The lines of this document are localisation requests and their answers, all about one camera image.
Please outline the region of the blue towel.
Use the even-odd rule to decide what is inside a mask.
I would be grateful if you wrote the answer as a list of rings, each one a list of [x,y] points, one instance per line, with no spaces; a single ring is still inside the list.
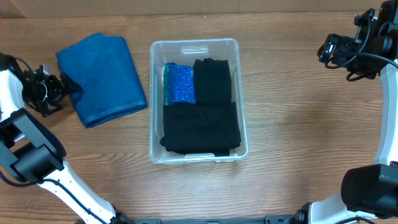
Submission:
[[[57,52],[56,58],[60,72],[81,87],[70,99],[86,128],[148,107],[124,37],[93,34]]]

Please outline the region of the sparkly blue green garment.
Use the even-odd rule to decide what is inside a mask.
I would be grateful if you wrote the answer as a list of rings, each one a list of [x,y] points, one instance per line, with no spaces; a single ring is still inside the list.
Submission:
[[[166,63],[164,70],[164,105],[176,103],[195,104],[193,68],[176,63]]]

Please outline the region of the black cloth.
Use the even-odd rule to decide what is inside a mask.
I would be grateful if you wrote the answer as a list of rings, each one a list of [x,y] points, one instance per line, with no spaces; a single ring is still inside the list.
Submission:
[[[179,154],[214,153],[241,145],[236,103],[164,106],[160,144]]]
[[[217,150],[213,153],[216,157],[229,156],[229,149]]]
[[[193,65],[195,98],[200,105],[231,102],[231,74],[227,60],[196,59]]]

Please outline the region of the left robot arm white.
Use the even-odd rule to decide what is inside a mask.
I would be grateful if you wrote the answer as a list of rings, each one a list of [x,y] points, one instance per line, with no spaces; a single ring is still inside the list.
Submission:
[[[45,65],[22,70],[21,60],[1,54],[1,167],[14,187],[38,185],[68,205],[85,223],[131,223],[123,212],[95,194],[73,171],[61,142],[27,110],[44,118],[62,110],[62,101],[81,87]]]

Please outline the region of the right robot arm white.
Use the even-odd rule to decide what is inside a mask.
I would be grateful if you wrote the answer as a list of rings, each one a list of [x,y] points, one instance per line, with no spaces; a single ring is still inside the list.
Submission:
[[[356,15],[354,37],[331,33],[318,49],[330,70],[344,68],[346,80],[379,80],[381,124],[368,165],[348,170],[340,190],[309,202],[286,223],[374,223],[397,217],[397,1],[384,1]]]

